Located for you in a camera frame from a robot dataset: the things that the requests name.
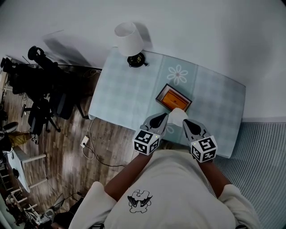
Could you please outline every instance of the table lamp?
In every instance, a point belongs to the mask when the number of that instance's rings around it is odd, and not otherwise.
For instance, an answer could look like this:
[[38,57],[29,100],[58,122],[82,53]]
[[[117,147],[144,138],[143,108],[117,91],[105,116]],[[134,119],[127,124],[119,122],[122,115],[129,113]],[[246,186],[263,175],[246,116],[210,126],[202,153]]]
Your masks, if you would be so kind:
[[123,56],[128,56],[127,62],[129,67],[138,68],[145,63],[145,56],[141,51],[144,47],[144,42],[135,24],[132,22],[125,22],[118,25],[114,29],[119,52]]

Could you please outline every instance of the light blue tablecloth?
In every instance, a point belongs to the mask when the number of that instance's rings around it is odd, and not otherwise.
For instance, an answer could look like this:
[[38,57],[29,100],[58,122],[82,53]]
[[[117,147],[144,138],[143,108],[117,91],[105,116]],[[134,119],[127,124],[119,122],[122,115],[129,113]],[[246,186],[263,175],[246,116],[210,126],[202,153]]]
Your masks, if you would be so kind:
[[[130,68],[118,48],[112,48],[102,69],[89,117],[136,130],[145,118],[169,110],[155,101],[166,83],[193,103],[190,119],[203,123],[214,135],[218,155],[230,157],[242,118],[245,86],[198,65],[151,52],[143,52],[147,67]],[[165,139],[187,144],[183,130],[168,124]]]

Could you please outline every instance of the lamp base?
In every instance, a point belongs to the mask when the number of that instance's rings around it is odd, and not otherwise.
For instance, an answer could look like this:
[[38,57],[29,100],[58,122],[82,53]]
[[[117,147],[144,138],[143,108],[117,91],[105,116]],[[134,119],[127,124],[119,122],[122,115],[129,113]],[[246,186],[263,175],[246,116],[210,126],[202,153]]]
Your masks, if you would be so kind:
[[145,66],[148,65],[148,63],[145,63],[145,56],[142,52],[140,52],[139,54],[134,55],[134,56],[129,56],[127,58],[127,62],[129,64],[129,67],[132,67],[132,68],[139,68],[143,64]]

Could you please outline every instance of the wooden floor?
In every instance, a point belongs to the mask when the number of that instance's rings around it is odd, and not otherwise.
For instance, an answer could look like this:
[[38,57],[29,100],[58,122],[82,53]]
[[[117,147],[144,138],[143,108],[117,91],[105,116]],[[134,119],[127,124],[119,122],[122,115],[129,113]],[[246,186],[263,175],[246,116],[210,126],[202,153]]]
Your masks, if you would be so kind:
[[[69,70],[83,75],[88,68],[81,67]],[[92,75],[91,73],[94,72],[87,72],[85,76],[87,75],[91,80],[86,86],[86,91],[89,91],[89,94],[92,95],[100,74]],[[86,114],[91,99],[92,97],[88,97],[82,101],[82,108]],[[23,116],[23,118],[20,114],[23,104],[30,107],[32,102],[29,99],[22,101],[22,96],[7,92],[4,109],[8,113],[8,123],[14,121],[19,123],[17,131],[29,130],[27,122],[29,114]],[[74,109],[69,120],[56,117],[53,119],[61,128],[60,133],[56,132],[49,124],[50,133],[42,131],[38,145],[30,140],[25,145],[20,146],[30,156],[46,154],[43,161],[37,160],[25,164],[24,172],[29,184],[45,178],[45,170],[48,183],[57,195],[63,193],[65,197],[68,197],[78,191],[86,194],[93,182],[99,181],[106,184],[123,168],[107,167],[99,163],[95,157],[93,160],[88,160],[83,156],[80,143],[84,136],[88,135],[88,128],[92,121],[82,119],[77,109]],[[102,162],[110,165],[126,165],[131,161],[134,153],[132,148],[133,130],[96,118],[93,121],[90,133],[95,152]],[[88,148],[85,148],[84,151],[89,157],[92,157],[93,153]],[[29,194],[25,194],[31,204],[39,205],[36,208],[39,212],[50,207],[57,199],[48,183],[34,187]],[[69,198],[63,206],[68,210],[74,203],[75,201]]]

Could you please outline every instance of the white lampshade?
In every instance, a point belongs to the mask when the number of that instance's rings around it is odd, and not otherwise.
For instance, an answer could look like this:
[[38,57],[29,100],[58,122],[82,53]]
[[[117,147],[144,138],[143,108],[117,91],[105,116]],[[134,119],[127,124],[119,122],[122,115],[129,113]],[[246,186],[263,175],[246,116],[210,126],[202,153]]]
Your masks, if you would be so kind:
[[122,23],[115,28],[114,32],[122,55],[134,56],[143,50],[144,42],[134,23]]

